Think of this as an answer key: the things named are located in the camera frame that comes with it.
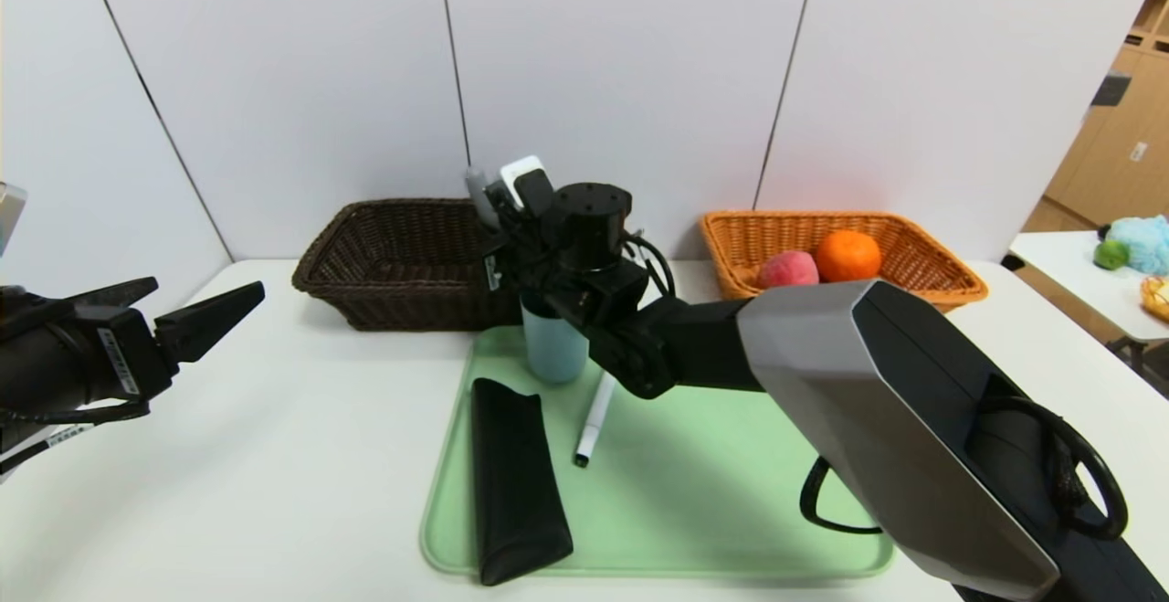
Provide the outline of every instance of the table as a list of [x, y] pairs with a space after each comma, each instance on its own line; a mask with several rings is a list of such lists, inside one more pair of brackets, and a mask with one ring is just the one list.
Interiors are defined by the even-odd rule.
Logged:
[[[198, 298], [257, 279], [269, 298], [151, 416], [0, 486], [0, 598], [956, 601], [904, 556], [877, 577], [803, 588], [530, 576], [484, 589], [435, 572], [417, 537], [472, 335], [354, 332], [291, 289], [293, 265], [219, 274]], [[990, 298], [948, 317], [1093, 441], [1128, 497], [1126, 539], [1169, 582], [1169, 403], [1010, 272], [973, 268]], [[685, 298], [717, 295], [710, 262], [676, 272]]]
[[1120, 328], [1125, 335], [1109, 348], [1128, 348], [1133, 369], [1143, 373], [1146, 345], [1169, 340], [1169, 324], [1141, 310], [1144, 274], [1127, 265], [1104, 270], [1093, 264], [1092, 254], [1099, 243], [1094, 231], [1028, 231], [1016, 236], [1011, 252]]

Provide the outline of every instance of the green tray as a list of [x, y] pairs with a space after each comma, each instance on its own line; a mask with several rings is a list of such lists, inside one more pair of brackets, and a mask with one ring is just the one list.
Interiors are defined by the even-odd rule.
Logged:
[[[588, 469], [573, 465], [601, 369], [551, 387], [524, 357], [523, 328], [484, 332], [471, 348], [422, 524], [422, 553], [447, 573], [478, 572], [472, 507], [470, 386], [478, 378], [539, 394], [575, 551], [540, 574], [818, 581], [884, 570], [884, 535], [816, 527], [798, 497], [816, 452], [770, 397], [675, 388], [643, 401], [617, 386]], [[823, 518], [871, 526], [829, 475]]]

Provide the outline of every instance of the green plush toy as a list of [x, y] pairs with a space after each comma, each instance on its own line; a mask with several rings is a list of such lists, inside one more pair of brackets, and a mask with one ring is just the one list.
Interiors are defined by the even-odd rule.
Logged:
[[1128, 264], [1128, 247], [1120, 241], [1100, 241], [1092, 261], [1100, 269], [1118, 270]]

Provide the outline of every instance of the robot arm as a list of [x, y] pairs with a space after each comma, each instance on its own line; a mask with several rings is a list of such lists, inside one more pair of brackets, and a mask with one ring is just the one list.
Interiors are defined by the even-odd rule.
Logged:
[[542, 295], [638, 397], [765, 390], [822, 456], [801, 503], [810, 520], [833, 527], [815, 517], [816, 477], [831, 466], [919, 567], [969, 600], [1167, 598], [1119, 538], [1127, 508], [1107, 465], [924, 299], [869, 281], [690, 305], [663, 285], [638, 310], [656, 276], [622, 257], [637, 240], [623, 228], [630, 194], [553, 191], [542, 169], [512, 186], [486, 191], [499, 223], [489, 270]]
[[[25, 193], [0, 182], [0, 255]], [[29, 458], [94, 427], [150, 413], [180, 361], [198, 361], [264, 298], [258, 282], [154, 319], [138, 278], [67, 299], [0, 286], [0, 483]], [[78, 410], [89, 403], [120, 401]]]

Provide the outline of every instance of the light blue cup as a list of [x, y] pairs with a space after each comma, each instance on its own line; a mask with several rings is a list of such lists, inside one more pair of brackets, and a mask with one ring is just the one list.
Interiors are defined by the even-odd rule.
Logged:
[[520, 292], [527, 366], [541, 381], [575, 381], [588, 361], [588, 340], [534, 292]]

